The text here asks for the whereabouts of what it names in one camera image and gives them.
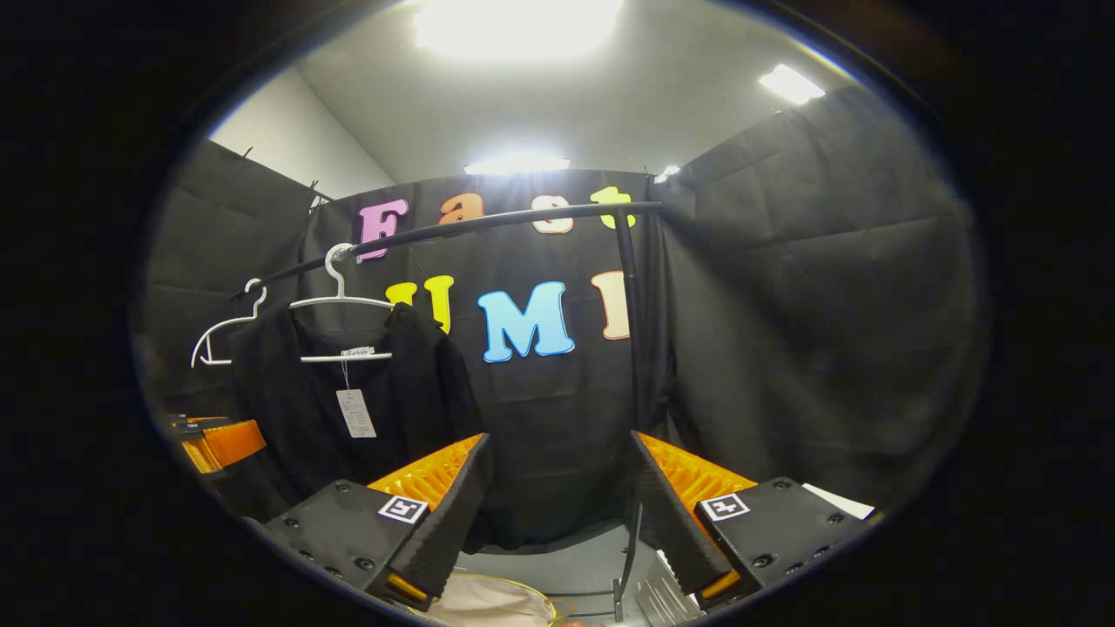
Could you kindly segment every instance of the white plastic hanger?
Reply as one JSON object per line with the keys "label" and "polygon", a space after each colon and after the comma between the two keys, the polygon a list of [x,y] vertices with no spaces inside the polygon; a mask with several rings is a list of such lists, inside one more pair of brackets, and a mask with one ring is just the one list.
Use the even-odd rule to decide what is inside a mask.
{"label": "white plastic hanger", "polygon": [[[248,293],[252,289],[252,286],[254,286],[255,283],[259,283],[259,282],[260,282],[259,279],[252,279],[251,281],[248,281],[248,283],[244,286],[244,293]],[[217,324],[213,325],[212,327],[210,327],[209,330],[206,330],[204,334],[202,334],[202,337],[197,340],[197,344],[194,345],[194,353],[193,353],[193,355],[190,356],[190,367],[191,368],[194,367],[194,363],[197,360],[197,351],[201,349],[202,343],[205,343],[205,355],[202,355],[202,363],[203,364],[205,364],[207,366],[226,366],[229,364],[232,364],[232,361],[229,360],[229,359],[214,359],[213,358],[213,345],[210,344],[210,334],[212,334],[213,331],[220,329],[221,327],[227,327],[229,325],[237,325],[240,322],[251,322],[252,320],[255,319],[255,316],[258,316],[259,312],[260,312],[260,303],[262,303],[264,300],[266,300],[266,298],[268,298],[268,288],[263,288],[263,295],[260,297],[259,300],[256,300],[252,305],[252,315],[251,316],[246,316],[244,318],[232,318],[232,319],[225,320],[223,322],[217,322]]]}
{"label": "white plastic hanger", "polygon": [[[299,307],[308,307],[310,305],[324,305],[327,302],[348,302],[352,305],[371,305],[375,307],[385,307],[387,309],[394,309],[395,306],[390,302],[382,300],[375,300],[371,298],[358,298],[355,296],[345,296],[345,277],[341,276],[333,268],[333,258],[341,252],[352,248],[352,244],[341,243],[329,249],[326,253],[326,272],[330,277],[337,280],[337,296],[323,296],[320,298],[308,298],[306,300],[297,300],[290,303],[290,309],[298,309]],[[302,357],[303,364],[321,364],[330,361],[370,361],[372,359],[390,359],[390,353],[372,353],[371,355],[330,355],[327,357]]]}

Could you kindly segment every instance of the ceiling light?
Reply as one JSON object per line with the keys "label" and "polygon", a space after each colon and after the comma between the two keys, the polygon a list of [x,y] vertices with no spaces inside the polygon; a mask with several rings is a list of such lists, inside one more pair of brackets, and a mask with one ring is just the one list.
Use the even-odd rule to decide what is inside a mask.
{"label": "ceiling light", "polygon": [[795,105],[803,105],[813,98],[825,95],[824,89],[783,64],[778,64],[776,68],[770,70],[770,74],[760,78],[759,85]]}
{"label": "ceiling light", "polygon": [[622,0],[433,0],[418,46],[471,58],[569,56],[600,45]]}
{"label": "ceiling light", "polygon": [[655,182],[656,183],[661,183],[662,181],[666,181],[667,179],[669,179],[671,174],[677,174],[678,172],[681,172],[680,167],[678,167],[676,165],[667,165],[666,170],[663,170],[661,174],[659,174],[658,176],[655,176]]}
{"label": "ceiling light", "polygon": [[513,174],[515,172],[564,170],[566,167],[569,167],[568,158],[558,158],[537,154],[516,154],[486,161],[484,163],[466,165],[465,174]]}

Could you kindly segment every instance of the white ceiling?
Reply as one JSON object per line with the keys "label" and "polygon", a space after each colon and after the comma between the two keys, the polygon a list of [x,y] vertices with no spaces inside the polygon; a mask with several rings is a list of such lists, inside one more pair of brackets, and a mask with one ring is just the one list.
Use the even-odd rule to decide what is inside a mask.
{"label": "white ceiling", "polygon": [[766,25],[699,0],[626,0],[597,50],[530,62],[418,48],[419,9],[372,15],[298,64],[396,183],[508,152],[657,173],[791,107],[756,83],[779,62],[825,90],[851,83]]}

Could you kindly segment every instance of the black fabric backdrop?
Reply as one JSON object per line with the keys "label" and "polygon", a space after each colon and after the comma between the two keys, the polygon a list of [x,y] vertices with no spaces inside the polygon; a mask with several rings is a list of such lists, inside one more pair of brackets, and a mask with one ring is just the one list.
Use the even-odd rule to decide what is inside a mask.
{"label": "black fabric backdrop", "polygon": [[[362,208],[405,199],[408,212],[398,231],[436,224],[442,204],[463,193],[484,200],[485,214],[523,211],[539,195],[561,195],[570,204],[588,204],[597,191],[617,186],[633,202],[646,200],[649,179],[623,172],[561,171],[515,176],[450,176],[396,185],[338,200],[314,211],[303,241],[303,260],[321,257],[338,242],[359,242]],[[637,254],[653,220],[638,216]],[[430,295],[423,283],[449,274],[452,317],[449,337],[465,358],[485,430],[493,435],[496,480],[486,507],[501,525],[504,548],[563,544],[599,532],[601,521],[620,513],[623,486],[622,454],[631,415],[630,340],[609,340],[600,291],[589,281],[600,272],[620,269],[615,231],[599,218],[576,219],[568,233],[540,233],[530,223],[502,226],[452,238],[389,249],[362,263],[339,267],[346,293],[385,299],[398,282],[418,286],[414,305],[429,312]],[[533,288],[561,281],[562,312],[571,353],[488,364],[482,295],[506,291],[525,309]],[[336,292],[323,271],[302,274],[299,298]],[[366,307],[317,307],[304,320],[323,332],[360,337],[381,324],[384,314]]]}
{"label": "black fabric backdrop", "polygon": [[[145,374],[167,411],[231,415],[231,370],[200,361],[191,369],[190,354],[205,329],[251,314],[252,300],[229,299],[249,279],[297,262],[311,199],[303,185],[207,139],[184,161],[153,231],[137,320]],[[275,283],[268,300],[292,293],[289,281]],[[229,358],[236,328],[213,335],[215,358]]]}
{"label": "black fabric backdrop", "polygon": [[747,128],[651,200],[671,416],[689,451],[889,510],[959,435],[987,351],[970,213],[881,100],[844,89]]}

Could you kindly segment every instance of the blue letter m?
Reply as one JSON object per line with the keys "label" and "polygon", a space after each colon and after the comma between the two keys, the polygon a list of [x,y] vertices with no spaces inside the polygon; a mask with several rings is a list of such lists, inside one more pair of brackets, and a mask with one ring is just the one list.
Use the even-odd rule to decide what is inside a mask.
{"label": "blue letter m", "polygon": [[534,351],[539,355],[560,355],[573,350],[573,340],[565,334],[565,320],[561,315],[561,295],[565,284],[546,281],[534,286],[526,311],[521,312],[505,291],[488,292],[476,300],[487,316],[488,349],[484,360],[489,364],[511,359],[511,349],[504,337],[511,339],[518,355],[526,357],[539,331],[539,344]]}

